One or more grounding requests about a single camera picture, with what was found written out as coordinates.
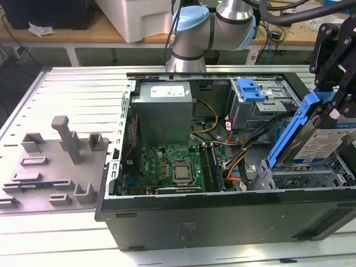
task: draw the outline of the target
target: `motherboard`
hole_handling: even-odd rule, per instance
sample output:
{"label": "motherboard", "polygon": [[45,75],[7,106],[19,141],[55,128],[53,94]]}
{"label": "motherboard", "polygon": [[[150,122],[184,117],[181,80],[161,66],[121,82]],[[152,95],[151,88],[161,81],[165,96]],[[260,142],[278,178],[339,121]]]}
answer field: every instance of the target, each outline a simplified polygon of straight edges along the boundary
{"label": "motherboard", "polygon": [[[211,151],[214,155],[206,157],[205,151]],[[211,166],[207,162],[210,159],[214,162]],[[206,172],[216,171],[217,179],[220,179],[220,167],[224,161],[226,153],[221,145],[145,146],[141,149],[139,176],[126,177],[124,186],[132,189],[152,187],[158,190],[156,194],[161,194],[159,190],[170,187],[190,187],[200,189],[198,192],[207,192],[212,189],[207,188],[209,182],[205,180]],[[221,189],[222,179],[216,181],[216,184]]]}

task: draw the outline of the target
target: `green motherboard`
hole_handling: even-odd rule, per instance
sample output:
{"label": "green motherboard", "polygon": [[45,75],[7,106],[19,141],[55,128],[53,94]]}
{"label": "green motherboard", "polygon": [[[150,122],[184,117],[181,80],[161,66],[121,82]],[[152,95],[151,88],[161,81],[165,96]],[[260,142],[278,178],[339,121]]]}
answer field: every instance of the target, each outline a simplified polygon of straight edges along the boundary
{"label": "green motherboard", "polygon": [[[226,161],[223,146],[215,146],[218,164]],[[174,166],[190,165],[192,180],[189,183],[205,192],[201,157],[198,146],[156,146],[143,147],[141,151],[140,177],[137,186],[176,186]]]}

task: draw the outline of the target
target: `white storage box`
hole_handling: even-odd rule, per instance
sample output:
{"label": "white storage box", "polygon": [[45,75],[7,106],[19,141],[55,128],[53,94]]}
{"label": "white storage box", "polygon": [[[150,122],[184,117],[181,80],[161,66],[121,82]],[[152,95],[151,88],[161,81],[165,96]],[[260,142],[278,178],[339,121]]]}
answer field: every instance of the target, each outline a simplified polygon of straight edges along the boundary
{"label": "white storage box", "polygon": [[127,43],[170,31],[171,0],[95,1]]}

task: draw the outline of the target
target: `metal slotted table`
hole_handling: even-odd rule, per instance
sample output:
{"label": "metal slotted table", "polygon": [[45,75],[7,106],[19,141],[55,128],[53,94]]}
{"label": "metal slotted table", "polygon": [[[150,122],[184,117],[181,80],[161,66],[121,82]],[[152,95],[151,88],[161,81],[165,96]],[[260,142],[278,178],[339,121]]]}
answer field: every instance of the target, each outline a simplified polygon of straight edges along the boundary
{"label": "metal slotted table", "polygon": [[[87,137],[89,132],[101,132],[115,141],[127,88],[126,73],[163,71],[160,66],[42,71],[0,130],[0,184],[9,180],[22,153],[20,143],[26,132],[41,132],[45,139],[58,138],[50,124],[54,115],[67,115],[70,129],[77,131],[79,138]],[[308,88],[312,88],[314,79],[307,66],[214,66],[208,67],[208,71],[296,72]],[[290,266],[355,266],[355,243],[356,221],[352,221],[327,239],[316,242],[122,253],[106,224],[94,221],[93,210],[0,217],[2,266],[28,265],[34,261],[36,266],[47,266],[49,261],[61,266],[63,263],[72,266],[75,262],[92,266],[103,261],[119,266],[280,266],[281,262],[291,262]]]}

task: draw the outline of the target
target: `black computer case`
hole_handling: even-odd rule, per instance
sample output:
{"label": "black computer case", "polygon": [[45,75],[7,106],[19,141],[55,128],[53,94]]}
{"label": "black computer case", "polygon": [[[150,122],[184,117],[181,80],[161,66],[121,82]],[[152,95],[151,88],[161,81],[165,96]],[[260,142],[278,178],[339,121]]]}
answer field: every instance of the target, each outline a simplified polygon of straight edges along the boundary
{"label": "black computer case", "polygon": [[14,29],[28,22],[41,27],[88,29],[94,18],[93,0],[1,0]]}

